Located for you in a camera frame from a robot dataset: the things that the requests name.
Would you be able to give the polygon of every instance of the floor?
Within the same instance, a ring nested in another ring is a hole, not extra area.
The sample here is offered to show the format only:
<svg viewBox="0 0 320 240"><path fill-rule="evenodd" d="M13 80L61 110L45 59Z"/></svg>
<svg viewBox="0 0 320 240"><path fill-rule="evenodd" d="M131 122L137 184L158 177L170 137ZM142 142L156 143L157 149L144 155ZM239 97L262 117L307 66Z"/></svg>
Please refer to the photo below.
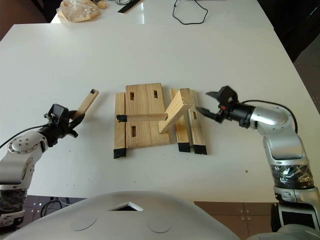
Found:
<svg viewBox="0 0 320 240"><path fill-rule="evenodd" d="M45 23L30 0L0 0L0 40L13 24ZM320 36L297 58L294 66L320 113ZM28 196L24 204L26 214L21 226L40 218L42 207L56 197ZM82 198L70 198L70 204ZM241 239L258 233L271 232L270 206L272 203L195 202L200 208L230 228ZM60 209L55 202L48 206L47 214Z"/></svg>
<svg viewBox="0 0 320 240"><path fill-rule="evenodd" d="M299 55L294 66L320 113L320 34Z"/></svg>

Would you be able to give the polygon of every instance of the wooden stick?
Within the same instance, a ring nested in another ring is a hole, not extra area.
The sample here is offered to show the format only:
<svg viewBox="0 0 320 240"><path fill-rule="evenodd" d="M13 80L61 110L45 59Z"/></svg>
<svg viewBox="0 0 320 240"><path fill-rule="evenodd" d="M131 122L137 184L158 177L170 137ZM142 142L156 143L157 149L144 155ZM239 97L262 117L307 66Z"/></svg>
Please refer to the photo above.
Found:
<svg viewBox="0 0 320 240"><path fill-rule="evenodd" d="M123 115L126 113L126 94L125 92L116 93L114 97L114 114ZM114 118L114 146L113 158L119 159L127 154L126 148L126 123L118 122L117 117Z"/></svg>
<svg viewBox="0 0 320 240"><path fill-rule="evenodd" d="M158 122L159 133L164 134L192 106L192 95L189 88L179 89L165 113L168 118Z"/></svg>
<svg viewBox="0 0 320 240"><path fill-rule="evenodd" d="M153 114L130 114L130 115L117 115L116 119L119 122L149 122L166 120L168 114L166 113L153 113Z"/></svg>
<svg viewBox="0 0 320 240"><path fill-rule="evenodd" d="M88 108L91 106L91 104L94 102L94 100L98 96L98 94L99 94L98 90L92 89L89 92L88 96L86 96L86 98L83 100L81 105L78 107L77 111L75 112L75 114L72 116L71 119L75 119L79 115L85 114Z"/></svg>
<svg viewBox="0 0 320 240"><path fill-rule="evenodd" d="M170 98L171 101L177 94L178 89L170 88ZM185 116L182 115L174 124L176 139L178 142L179 152L190 153L190 142L187 130L187 122Z"/></svg>
<svg viewBox="0 0 320 240"><path fill-rule="evenodd" d="M196 92L191 90L191 94L193 105L189 108L188 112L194 153L207 155L206 142L202 134L200 114L196 110L196 106L198 105Z"/></svg>

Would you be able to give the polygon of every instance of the small round object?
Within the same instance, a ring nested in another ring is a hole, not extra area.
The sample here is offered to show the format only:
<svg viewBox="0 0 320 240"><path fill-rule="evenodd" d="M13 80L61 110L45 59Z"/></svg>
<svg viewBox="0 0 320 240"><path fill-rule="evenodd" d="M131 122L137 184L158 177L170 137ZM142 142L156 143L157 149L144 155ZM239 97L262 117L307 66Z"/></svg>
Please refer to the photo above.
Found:
<svg viewBox="0 0 320 240"><path fill-rule="evenodd" d="M93 213L79 215L73 220L73 222L71 222L70 228L76 232L82 231L90 228L97 221L97 219L98 217Z"/></svg>
<svg viewBox="0 0 320 240"><path fill-rule="evenodd" d="M107 7L107 3L105 1L98 1L97 6L100 9L105 9Z"/></svg>
<svg viewBox="0 0 320 240"><path fill-rule="evenodd" d="M146 225L152 232L162 234L170 230L170 222L170 219L165 215L155 215L148 217Z"/></svg>

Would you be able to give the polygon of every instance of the black end cap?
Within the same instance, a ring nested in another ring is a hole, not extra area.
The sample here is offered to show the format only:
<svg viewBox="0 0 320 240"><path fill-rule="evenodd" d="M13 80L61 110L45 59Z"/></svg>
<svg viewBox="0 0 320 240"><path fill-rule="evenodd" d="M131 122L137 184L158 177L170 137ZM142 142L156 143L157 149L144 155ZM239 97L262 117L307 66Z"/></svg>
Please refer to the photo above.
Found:
<svg viewBox="0 0 320 240"><path fill-rule="evenodd" d="M189 142L178 142L179 152L190 153L190 143Z"/></svg>
<svg viewBox="0 0 320 240"><path fill-rule="evenodd" d="M118 120L119 123L126 123L128 120L127 115L117 115L116 119Z"/></svg>
<svg viewBox="0 0 320 240"><path fill-rule="evenodd" d="M205 154L207 155L207 147L206 145L193 145L195 154Z"/></svg>
<svg viewBox="0 0 320 240"><path fill-rule="evenodd" d="M124 158L127 155L126 148L113 149L113 159Z"/></svg>

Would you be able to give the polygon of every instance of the wooden block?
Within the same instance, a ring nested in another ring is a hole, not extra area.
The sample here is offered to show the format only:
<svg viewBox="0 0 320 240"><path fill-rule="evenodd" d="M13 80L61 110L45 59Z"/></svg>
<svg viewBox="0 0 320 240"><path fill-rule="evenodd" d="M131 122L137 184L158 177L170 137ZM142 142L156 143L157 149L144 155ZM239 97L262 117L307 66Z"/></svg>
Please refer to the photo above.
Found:
<svg viewBox="0 0 320 240"><path fill-rule="evenodd" d="M163 114L164 98L160 83L129 85L125 87L125 114ZM169 134L159 134L157 121L126 123L126 147L145 148L170 144Z"/></svg>
<svg viewBox="0 0 320 240"><path fill-rule="evenodd" d="M202 134L200 114L196 110L196 106L198 105L196 92L191 90L191 94L193 105L189 108L188 112L194 153L207 155L206 142Z"/></svg>
<svg viewBox="0 0 320 240"><path fill-rule="evenodd" d="M170 99L174 99L178 89L170 88ZM180 152L190 153L190 141L188 137L187 123L185 116L182 115L174 124L178 149Z"/></svg>
<svg viewBox="0 0 320 240"><path fill-rule="evenodd" d="M126 94L116 93L114 96L114 146L113 158L123 158L127 154L126 149L126 123L118 122L116 116L126 113Z"/></svg>
<svg viewBox="0 0 320 240"><path fill-rule="evenodd" d="M117 115L116 119L119 122L148 122L166 120L168 114L153 113L153 114L131 114L131 115Z"/></svg>
<svg viewBox="0 0 320 240"><path fill-rule="evenodd" d="M164 121L159 121L159 133L164 134L173 126L176 121L192 106L192 95L189 88L179 89L173 100L171 101L165 113L168 118Z"/></svg>
<svg viewBox="0 0 320 240"><path fill-rule="evenodd" d="M78 109L76 110L72 119L75 119L76 117L78 117L81 114L85 114L86 111L88 110L88 108L91 106L91 104L94 102L94 100L98 96L98 94L99 94L98 90L92 89L89 92L88 96L86 96L86 98L83 100L81 105L78 107Z"/></svg>

